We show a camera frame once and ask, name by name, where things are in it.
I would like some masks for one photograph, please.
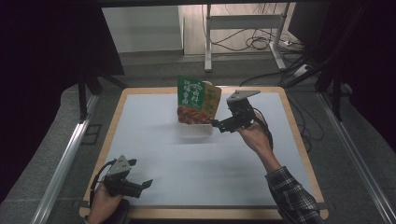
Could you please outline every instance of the plaid sleeve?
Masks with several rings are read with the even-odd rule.
[[[325,223],[314,197],[283,166],[265,177],[286,223]]]

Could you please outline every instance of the plaid shirt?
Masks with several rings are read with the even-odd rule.
[[[283,166],[265,177],[285,223],[325,223],[314,197]]]

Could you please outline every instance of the gray carpet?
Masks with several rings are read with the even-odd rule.
[[[211,81],[215,85],[237,86],[247,78],[277,72],[271,55],[219,56],[214,59],[212,73],[205,73],[203,57],[183,58],[171,55],[121,55],[125,77],[117,77],[131,87],[176,86],[177,75],[189,75]],[[93,167],[101,150],[109,123],[119,100],[121,89],[100,79],[104,88],[93,113],[92,129],[101,130],[97,139],[86,135],[79,147],[48,223],[78,223],[78,209],[88,186]],[[280,75],[254,79],[246,85],[274,86]],[[287,90],[294,105],[298,124],[305,126],[305,146],[322,190],[330,216],[327,223],[384,223],[375,204],[361,182],[323,107],[319,103],[311,77]],[[48,136],[14,189],[0,207],[0,223],[28,223],[50,182],[51,175],[62,157],[71,133],[78,122],[76,87],[63,95],[62,106]],[[395,153],[381,136],[348,103],[342,99],[342,116],[365,161],[395,204]],[[139,220],[134,223],[259,223],[254,221],[164,221]]]

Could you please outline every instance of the table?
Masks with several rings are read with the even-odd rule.
[[[287,99],[287,96],[286,96],[286,93],[284,92],[284,90],[279,87],[254,87],[254,88],[253,87],[244,87],[244,88],[222,87],[222,94],[231,94],[235,90],[240,90],[240,91],[242,91],[242,90],[251,90],[251,91],[260,90],[262,93],[271,94],[271,96],[274,96],[274,95],[279,96],[279,98],[280,98],[279,102],[281,102],[281,105],[284,108],[284,114],[286,115],[285,121],[290,126],[290,138],[292,138],[291,141],[293,143],[295,143],[296,153],[301,158],[301,160],[297,160],[302,163],[303,170],[301,171],[301,173],[304,173],[304,175],[306,175],[307,183],[309,183],[309,186],[304,186],[304,187],[305,188],[310,187],[312,195],[315,197],[315,199],[317,200],[320,207],[323,208],[320,210],[320,215],[323,218],[326,218],[329,215],[328,210],[323,206],[324,199],[320,192],[318,182],[316,180],[316,177],[315,177],[314,171],[312,169],[311,163],[309,161],[309,158],[307,157],[307,153],[304,148],[304,143],[303,143],[302,138],[299,134],[297,124],[295,122],[294,116],[292,115],[291,108],[290,108],[290,105],[289,105],[289,102],[288,102],[288,99]],[[111,156],[112,150],[114,150],[113,147],[115,147],[115,145],[112,145],[112,144],[113,143],[116,144],[115,143],[116,141],[120,141],[119,137],[121,135],[120,135],[120,133],[117,133],[117,130],[121,130],[120,127],[125,126],[125,120],[123,119],[122,114],[123,114],[123,112],[125,112],[124,110],[126,109],[126,106],[127,106],[126,103],[127,103],[128,97],[129,96],[144,96],[144,95],[156,97],[156,96],[164,96],[166,94],[169,94],[169,96],[171,96],[176,93],[177,93],[177,88],[131,88],[131,89],[126,89],[123,91],[123,93],[120,97],[120,101],[117,106],[117,109],[115,111],[113,120],[110,124],[108,133],[106,135],[106,139],[103,144],[100,156],[96,163],[95,169],[92,173],[90,185],[93,180],[93,177],[98,173],[98,171],[105,164],[105,162],[108,161],[108,156],[109,155]],[[154,178],[153,185],[155,185],[156,178],[155,177],[153,177],[153,178]],[[89,200],[89,195],[90,195],[89,192],[90,192],[90,188],[87,187],[87,191],[84,196],[84,201]],[[148,192],[149,191],[143,191],[141,198],[143,198],[145,193],[147,195],[149,195]],[[258,205],[256,205],[256,206],[245,206],[245,205],[232,206],[231,205],[230,206],[228,204],[227,206],[221,206],[221,205],[215,205],[215,206],[214,205],[211,205],[211,206],[199,206],[199,205],[158,206],[158,205],[153,205],[153,206],[149,206],[149,205],[144,204],[144,201],[142,202],[143,205],[139,205],[139,203],[135,204],[133,209],[130,209],[128,217],[143,218],[143,219],[155,219],[155,218],[281,219],[280,215],[278,214],[278,212],[276,210],[276,207],[271,206],[271,205],[269,205],[269,206],[258,206]],[[82,206],[80,208],[80,215],[83,217],[88,214],[89,214],[89,208]]]

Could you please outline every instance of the hand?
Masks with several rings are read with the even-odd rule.
[[[88,222],[90,224],[97,224],[106,221],[116,211],[122,198],[123,195],[120,194],[113,197],[110,196],[106,186],[100,183],[93,198]]]
[[[267,123],[260,113],[255,113],[257,118]],[[270,147],[267,135],[258,122],[254,121],[248,128],[237,128],[235,130],[241,134],[245,143],[257,153],[268,174],[281,167]]]

